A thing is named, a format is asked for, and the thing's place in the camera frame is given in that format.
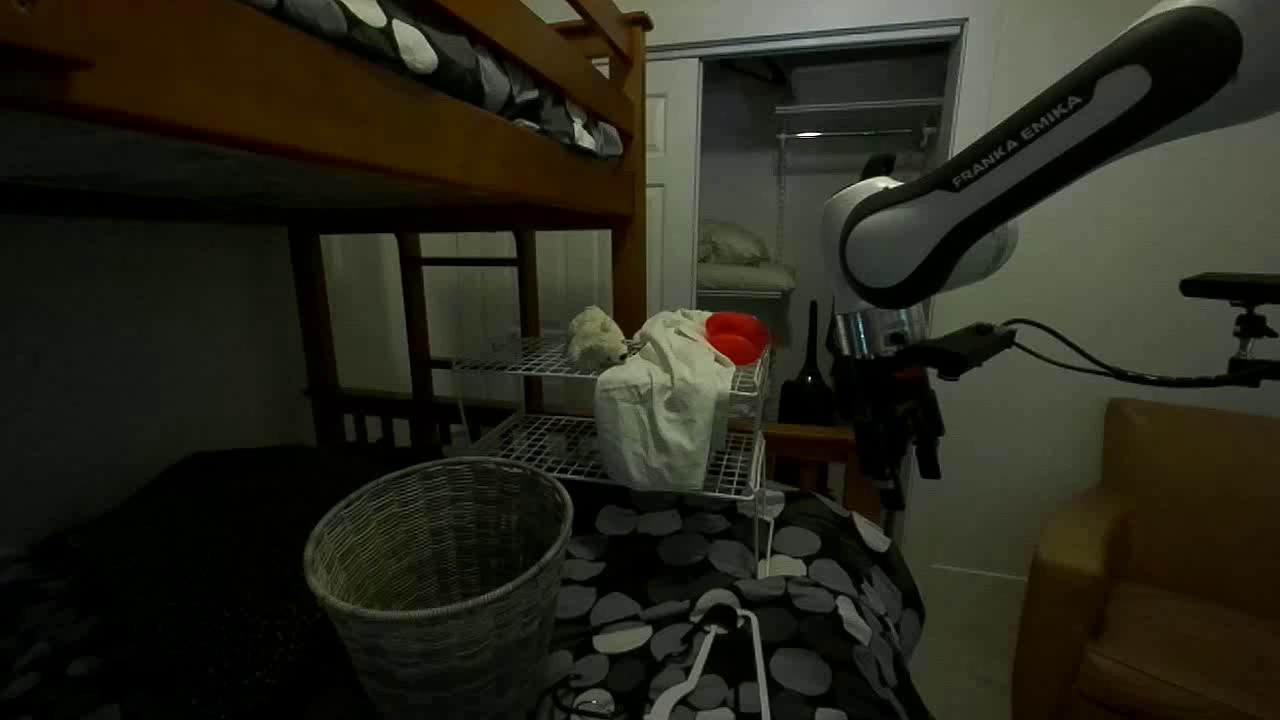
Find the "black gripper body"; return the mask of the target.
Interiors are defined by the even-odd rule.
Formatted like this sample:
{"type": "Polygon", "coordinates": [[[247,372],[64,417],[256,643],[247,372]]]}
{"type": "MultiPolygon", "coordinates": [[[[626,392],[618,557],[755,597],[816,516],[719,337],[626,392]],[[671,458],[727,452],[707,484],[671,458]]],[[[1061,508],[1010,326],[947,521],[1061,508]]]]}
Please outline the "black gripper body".
{"type": "Polygon", "coordinates": [[[941,476],[942,417],[922,364],[901,354],[843,358],[835,395],[854,429],[868,476],[893,478],[905,454],[915,454],[922,478],[941,476]]]}

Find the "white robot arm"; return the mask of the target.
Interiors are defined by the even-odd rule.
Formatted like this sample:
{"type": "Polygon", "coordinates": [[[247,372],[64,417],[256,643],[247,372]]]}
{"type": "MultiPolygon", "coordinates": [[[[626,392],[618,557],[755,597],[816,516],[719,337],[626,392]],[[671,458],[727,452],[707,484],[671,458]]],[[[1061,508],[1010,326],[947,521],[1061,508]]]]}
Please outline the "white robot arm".
{"type": "Polygon", "coordinates": [[[864,177],[825,209],[835,269],[873,309],[986,281],[1010,220],[1142,146],[1280,106],[1280,0],[1155,0],[950,160],[864,177]]]}

